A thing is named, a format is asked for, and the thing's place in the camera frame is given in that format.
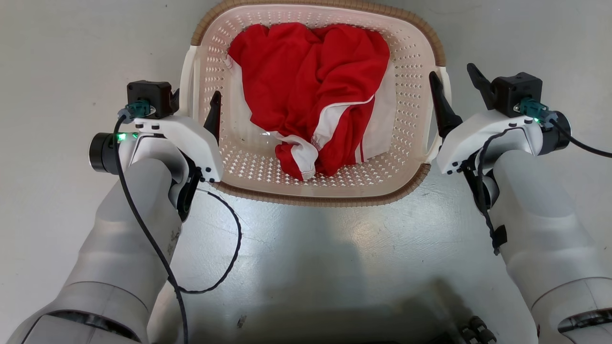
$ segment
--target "black cable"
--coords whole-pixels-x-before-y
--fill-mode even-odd
[[[487,139],[485,144],[482,146],[482,150],[480,151],[480,157],[479,157],[479,162],[478,162],[478,175],[476,177],[476,186],[478,189],[478,208],[480,212],[482,213],[482,215],[485,217],[487,227],[489,227],[489,235],[491,236],[491,240],[493,240],[493,253],[495,253],[495,255],[499,254],[499,247],[496,247],[495,238],[494,238],[495,230],[493,229],[493,223],[491,222],[491,217],[489,216],[489,212],[487,211],[488,210],[487,203],[485,202],[485,188],[484,188],[484,183],[483,183],[483,179],[485,176],[482,170],[485,164],[485,155],[487,154],[487,149],[489,148],[489,145],[491,144],[491,142],[495,140],[496,138],[500,138],[504,136],[507,132],[509,132],[510,130],[514,130],[514,129],[519,129],[519,128],[506,129],[499,134],[495,134],[489,137],[489,139]]]
[[[187,290],[187,289],[179,286],[179,290],[182,291],[185,294],[204,294],[204,293],[208,293],[209,291],[215,290],[221,283],[223,283],[223,281],[225,281],[227,276],[230,274],[229,272],[234,267],[234,263],[238,259],[238,252],[240,251],[240,246],[241,246],[241,242],[242,242],[242,226],[240,225],[240,221],[238,219],[238,215],[236,215],[236,212],[234,212],[234,209],[226,201],[222,200],[219,196],[215,195],[214,193],[211,193],[211,192],[208,192],[208,191],[207,191],[207,193],[210,196],[213,196],[214,198],[216,198],[219,202],[223,203],[223,205],[226,206],[229,209],[229,211],[231,212],[231,214],[234,216],[234,220],[236,220],[236,226],[238,227],[238,243],[236,244],[236,250],[234,251],[234,256],[232,257],[231,261],[229,262],[229,266],[228,266],[227,270],[225,271],[223,276],[221,276],[221,279],[217,283],[215,283],[212,287],[210,287],[208,289],[204,289],[204,290]]]
[[[113,130],[113,140],[114,140],[113,143],[116,146],[117,146],[117,133],[119,132],[119,128],[124,120],[125,120],[125,115],[119,118]],[[188,337],[189,332],[187,329],[187,312],[185,311],[185,304],[183,303],[183,297],[179,289],[180,287],[178,283],[176,283],[176,278],[174,278],[174,274],[172,273],[172,270],[170,269],[170,264],[166,260],[166,257],[163,255],[162,250],[159,248],[159,246],[155,242],[153,235],[151,235],[151,232],[149,231],[147,226],[144,224],[143,218],[140,216],[140,213],[138,213],[138,210],[136,209],[134,200],[132,199],[132,196],[130,195],[130,190],[128,190],[127,183],[125,182],[125,175],[123,173],[123,167],[121,167],[121,158],[119,157],[118,147],[115,147],[114,154],[115,154],[115,162],[117,164],[117,170],[119,172],[119,180],[121,181],[121,187],[123,188],[123,193],[125,194],[125,199],[127,200],[127,204],[129,204],[130,209],[132,210],[132,213],[134,214],[134,217],[136,217],[136,221],[138,222],[138,224],[140,225],[140,228],[142,228],[144,232],[144,235],[147,237],[147,239],[149,239],[151,246],[153,246],[153,249],[157,253],[157,256],[162,261],[163,267],[164,269],[166,269],[166,273],[168,274],[168,281],[170,282],[170,285],[174,288],[174,293],[176,293],[176,299],[179,301],[179,309],[181,310],[181,319],[183,321],[183,342],[185,344],[188,344],[189,343],[189,337]]]
[[[554,119],[551,119],[549,122],[551,122],[552,125],[554,125],[554,127],[557,128],[557,130],[563,134],[563,136],[565,136],[568,140],[570,140],[571,143],[575,144],[576,146],[584,149],[587,152],[597,154],[599,156],[606,157],[606,158],[612,158],[612,153],[600,151],[599,149],[589,147],[586,144],[576,140],[574,137],[570,135],[570,133],[566,132]]]

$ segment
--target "white stripe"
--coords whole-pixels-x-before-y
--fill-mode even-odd
[[[312,142],[318,150],[321,150],[331,141],[338,127],[338,122],[340,122],[340,117],[342,117],[346,109],[351,105],[367,104],[372,98],[374,98],[374,95],[365,102],[335,103],[323,108],[319,117],[319,124],[317,124],[310,142]]]
[[[357,145],[357,149],[355,149],[355,162],[361,162],[361,143]]]
[[[303,180],[306,181],[315,176],[315,161],[319,157],[319,152],[312,144],[296,135],[283,136],[278,132],[270,132],[270,135],[283,142],[293,144],[291,155],[302,173]]]
[[[397,93],[395,91],[395,66],[389,61],[381,87],[376,92],[374,109],[368,126],[365,128],[363,161],[387,152],[391,148]]]
[[[232,132],[236,137],[252,138],[253,135],[259,135],[258,126],[251,122],[251,109],[248,107],[247,101],[244,99],[244,85],[242,84],[242,67],[228,55],[224,60],[230,72],[230,81],[228,85],[228,93],[223,94],[224,102],[231,99],[231,106],[226,108],[226,113],[229,111],[229,117],[232,119]]]

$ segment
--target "laundry basket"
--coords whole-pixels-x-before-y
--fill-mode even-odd
[[[367,163],[345,166],[331,177],[298,181],[280,168],[279,144],[249,121],[237,106],[224,60],[233,39],[253,24],[299,22],[310,28],[343,23],[378,31],[395,64],[397,112],[391,149]],[[181,75],[180,113],[204,123],[215,91],[222,93],[219,148],[225,167],[214,187],[230,195],[302,206],[373,206],[412,192],[438,153],[428,148],[433,112],[429,73],[441,77],[450,101],[444,50],[434,30],[414,13],[350,0],[227,0],[196,28]]]

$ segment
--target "grey floor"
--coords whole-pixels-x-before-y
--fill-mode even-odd
[[[57,295],[116,178],[94,173],[89,140],[109,131],[125,84],[178,85],[189,38],[215,1],[17,1],[0,4],[0,342]],[[575,136],[612,149],[612,3],[569,0],[380,1],[424,17],[446,49],[453,107],[483,110],[465,65],[490,79],[527,72]],[[612,160],[569,147],[542,157],[612,261]],[[195,343],[423,343],[472,314],[503,343],[536,329],[460,176],[432,169],[410,196],[372,208],[315,209],[223,196],[244,241],[218,290],[186,296]],[[200,192],[172,267],[187,288],[213,284],[236,241],[233,218]],[[160,294],[151,338],[178,336]],[[237,326],[242,319],[242,327]]]

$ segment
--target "brown basket edge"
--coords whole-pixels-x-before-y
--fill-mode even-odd
[[[370,2],[353,1],[353,0],[224,0],[215,7],[213,7],[198,23],[193,36],[191,39],[191,45],[201,45],[204,33],[211,25],[211,23],[217,19],[223,12],[233,9],[235,7],[244,5],[257,5],[257,4],[302,4],[302,5],[315,5],[315,6],[329,6],[338,7],[351,10],[360,10],[364,12],[370,12],[387,17],[398,18],[412,25],[416,26],[427,38],[431,48],[433,49],[433,55],[436,60],[436,65],[440,67],[446,66],[446,55],[444,54],[444,47],[438,37],[436,31],[421,17],[418,15],[408,12],[406,10],[398,9],[391,6],[372,4]]]
[[[383,196],[376,197],[363,197],[363,198],[314,198],[314,197],[298,197],[298,196],[286,196],[277,195],[274,193],[257,192],[251,190],[240,189],[224,182],[218,182],[212,186],[230,196],[236,196],[240,198],[246,198],[249,200],[288,204],[292,206],[310,206],[310,207],[322,207],[322,208],[349,208],[349,207],[369,207],[369,206],[382,206],[385,204],[393,203],[398,201],[414,189],[416,189],[427,177],[431,165],[428,163],[422,163],[417,173],[408,181],[403,187],[398,190]]]

